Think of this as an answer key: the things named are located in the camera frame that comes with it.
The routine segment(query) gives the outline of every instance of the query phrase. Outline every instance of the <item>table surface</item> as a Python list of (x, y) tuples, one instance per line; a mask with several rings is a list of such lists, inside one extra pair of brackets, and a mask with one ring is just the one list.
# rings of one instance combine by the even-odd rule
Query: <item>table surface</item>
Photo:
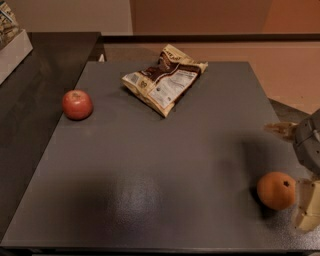
[(120, 251), (312, 251), (293, 207), (257, 199), (272, 170), (306, 177), (293, 148), (265, 133), (276, 122), (246, 62), (210, 62), (167, 119), (121, 86), (150, 63), (88, 63), (77, 88), (95, 110), (61, 116), (1, 243)]
[(0, 85), (0, 240), (100, 33), (30, 33), (33, 51)]

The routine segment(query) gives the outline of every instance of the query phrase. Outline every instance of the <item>dark countertop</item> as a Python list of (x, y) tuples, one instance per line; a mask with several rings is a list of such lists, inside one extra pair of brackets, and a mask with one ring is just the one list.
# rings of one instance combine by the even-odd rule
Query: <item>dark countertop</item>
[(0, 241), (100, 33), (30, 33), (33, 51), (0, 85)]

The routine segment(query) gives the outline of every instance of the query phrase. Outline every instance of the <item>packaging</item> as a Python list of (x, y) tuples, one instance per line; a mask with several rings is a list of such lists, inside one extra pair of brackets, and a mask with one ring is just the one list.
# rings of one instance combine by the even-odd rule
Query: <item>packaging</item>
[(14, 13), (5, 1), (0, 0), (0, 50), (20, 33)]
[(207, 66), (169, 44), (162, 50), (158, 66), (127, 74), (122, 77), (122, 83), (140, 100), (167, 117)]

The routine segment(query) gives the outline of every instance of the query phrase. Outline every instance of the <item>plastic bag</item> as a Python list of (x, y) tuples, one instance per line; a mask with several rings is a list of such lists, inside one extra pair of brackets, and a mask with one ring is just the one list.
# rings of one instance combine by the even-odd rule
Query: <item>plastic bag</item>
[(179, 97), (207, 66), (169, 44), (162, 50), (158, 66), (127, 74), (122, 82), (140, 100), (167, 117)]

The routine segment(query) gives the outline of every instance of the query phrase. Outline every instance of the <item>red apple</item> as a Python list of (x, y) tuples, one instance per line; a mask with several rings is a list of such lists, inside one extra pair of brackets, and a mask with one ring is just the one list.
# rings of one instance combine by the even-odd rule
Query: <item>red apple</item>
[(82, 120), (91, 115), (93, 104), (85, 91), (71, 90), (63, 96), (62, 109), (69, 119)]

